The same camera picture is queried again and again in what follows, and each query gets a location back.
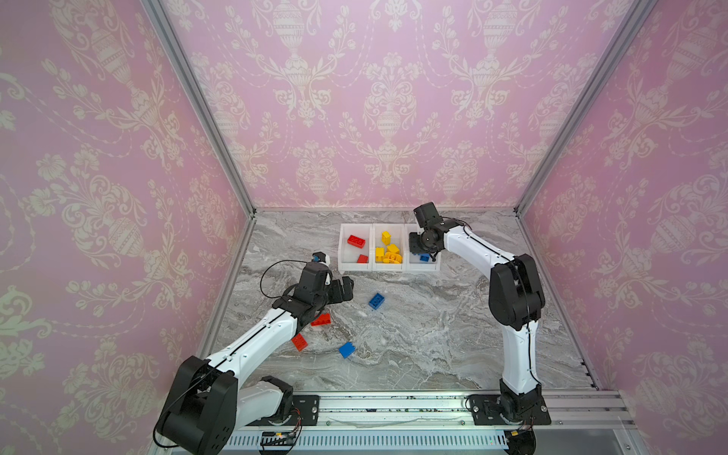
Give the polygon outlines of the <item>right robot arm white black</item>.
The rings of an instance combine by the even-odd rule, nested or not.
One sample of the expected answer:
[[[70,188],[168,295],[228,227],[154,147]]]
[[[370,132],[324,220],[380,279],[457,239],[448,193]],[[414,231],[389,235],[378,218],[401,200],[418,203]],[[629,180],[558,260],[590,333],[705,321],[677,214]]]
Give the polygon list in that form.
[[[412,253],[448,251],[488,277],[488,308],[504,336],[502,391],[521,397],[538,390],[536,337],[545,296],[534,258],[497,248],[459,220],[435,216],[417,224],[409,238]]]

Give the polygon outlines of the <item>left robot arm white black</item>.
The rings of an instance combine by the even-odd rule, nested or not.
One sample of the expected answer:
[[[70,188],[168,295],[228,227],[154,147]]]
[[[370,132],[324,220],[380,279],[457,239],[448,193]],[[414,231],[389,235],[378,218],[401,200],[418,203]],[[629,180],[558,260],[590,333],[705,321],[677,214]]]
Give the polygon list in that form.
[[[190,356],[182,362],[152,429],[154,444],[160,447],[167,439],[166,449],[218,454],[233,432],[264,420],[290,430],[265,435],[261,453],[290,453],[303,430],[292,387],[271,375],[252,386],[246,381],[328,306],[352,301],[354,288],[351,277],[334,278],[327,256],[315,253],[298,282],[274,297],[271,309],[244,335],[206,358]]]

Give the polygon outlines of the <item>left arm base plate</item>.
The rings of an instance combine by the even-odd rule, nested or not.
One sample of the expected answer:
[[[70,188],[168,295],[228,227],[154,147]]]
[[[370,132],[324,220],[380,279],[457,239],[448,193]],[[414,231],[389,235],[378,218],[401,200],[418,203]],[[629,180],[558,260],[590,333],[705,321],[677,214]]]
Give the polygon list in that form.
[[[316,426],[319,419],[320,396],[317,394],[293,394],[282,400],[278,411],[248,424],[249,427]]]

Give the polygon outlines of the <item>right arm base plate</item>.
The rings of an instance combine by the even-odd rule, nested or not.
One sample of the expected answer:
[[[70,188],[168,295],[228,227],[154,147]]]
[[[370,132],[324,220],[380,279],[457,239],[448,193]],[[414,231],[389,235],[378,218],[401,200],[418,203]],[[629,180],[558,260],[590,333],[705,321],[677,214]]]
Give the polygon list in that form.
[[[470,413],[476,426],[512,426],[530,428],[549,426],[552,418],[542,396],[525,411],[514,411],[502,403],[498,394],[470,394],[464,400],[464,407]]]

